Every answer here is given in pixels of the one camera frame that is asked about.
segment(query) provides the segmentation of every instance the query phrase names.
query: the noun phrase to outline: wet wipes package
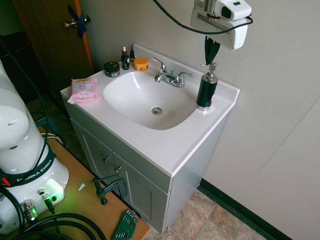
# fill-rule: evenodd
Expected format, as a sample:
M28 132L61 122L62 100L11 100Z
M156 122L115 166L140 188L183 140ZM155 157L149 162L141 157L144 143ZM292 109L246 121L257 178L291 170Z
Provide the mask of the wet wipes package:
M72 93L68 100L70 104L88 103L101 99L97 94L97 79L72 79Z

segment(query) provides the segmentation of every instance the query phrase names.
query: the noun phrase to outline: cabinet door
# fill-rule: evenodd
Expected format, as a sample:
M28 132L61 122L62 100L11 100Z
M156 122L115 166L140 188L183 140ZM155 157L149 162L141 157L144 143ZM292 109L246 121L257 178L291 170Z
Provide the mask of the cabinet door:
M128 178L127 178L127 173L126 173L125 162L114 151L112 151L112 157L113 157L114 166L115 166L114 174L119 174L118 178L124 179L126 186L127 186L128 193L127 193L127 196L125 198L123 198L123 200L127 204L132 205L130 193L129 193ZM120 196L120 193L117 188L114 191Z
M89 149L87 147L87 144L86 144L86 141L82 135L82 132L81 132L81 129L82 127L76 123L72 118L70 118L71 120L71 123L72 123L72 126L74 128L74 131L76 133L76 136L78 137L79 139L79 142L81 144L81 147L82 147L82 150L84 152L84 155L86 157L86 160L88 161L89 163L89 166L90 166L90 169L92 172L94 172L95 174L97 174L97 171L96 171L96 167L95 167L95 164L94 164L94 161L92 160L91 158L91 155L90 155L90 152L89 152Z
M75 126L78 139L83 148L84 154L89 162L91 170L100 178L115 175L115 163L111 150L103 145L99 140L87 132L83 127L71 120ZM115 178L104 180L107 184L114 181Z
M100 178L115 175L114 160L111 150L99 142L94 136L88 133L86 130L81 130L85 143L89 149L90 156L92 158L97 175ZM105 182L111 183L116 178L106 179Z
M152 184L130 165L125 164L125 170L131 205L146 222L162 233L170 194Z

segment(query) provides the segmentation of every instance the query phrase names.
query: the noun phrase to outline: wall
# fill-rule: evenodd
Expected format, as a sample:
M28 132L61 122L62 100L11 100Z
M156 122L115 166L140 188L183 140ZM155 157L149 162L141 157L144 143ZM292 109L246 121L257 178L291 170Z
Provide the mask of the wall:
M0 35L24 31L24 27L11 0L0 1Z
M82 0L95 67L122 46L151 49L205 72L201 34L182 29L151 0ZM189 25L193 0L161 0ZM216 74L239 89L204 179L293 239L320 236L320 1L247 0L244 46L224 47Z

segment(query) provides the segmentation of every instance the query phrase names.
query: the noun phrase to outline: drain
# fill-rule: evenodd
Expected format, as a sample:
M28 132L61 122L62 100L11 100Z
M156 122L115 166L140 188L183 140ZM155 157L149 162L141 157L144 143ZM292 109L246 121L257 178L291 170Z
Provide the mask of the drain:
M151 112L154 115L160 115L160 114L162 114L162 109L160 107L154 107L154 108L151 109Z

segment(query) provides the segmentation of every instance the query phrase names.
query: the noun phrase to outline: wooden table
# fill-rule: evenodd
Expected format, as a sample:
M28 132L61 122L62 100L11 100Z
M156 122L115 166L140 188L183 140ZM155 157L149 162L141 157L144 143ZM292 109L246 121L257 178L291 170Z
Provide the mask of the wooden table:
M103 231L108 240L112 239L120 219L124 212L129 208L115 196L112 192L106 195L107 205L102 205L96 195L96 188L90 181L94 175L87 170L79 161L77 161L60 143L55 139L48 139L48 143L56 154L56 158L64 164L69 171L69 180L65 187L64 199L56 204L56 213L75 213L92 220ZM49 216L51 213L47 210L40 214L39 218ZM81 230L74 227L61 226L61 233L68 235L74 240L89 239ZM149 226L140 219L138 222L132 240L142 240L150 231ZM13 231L8 235L0 235L0 239L9 240L18 233Z

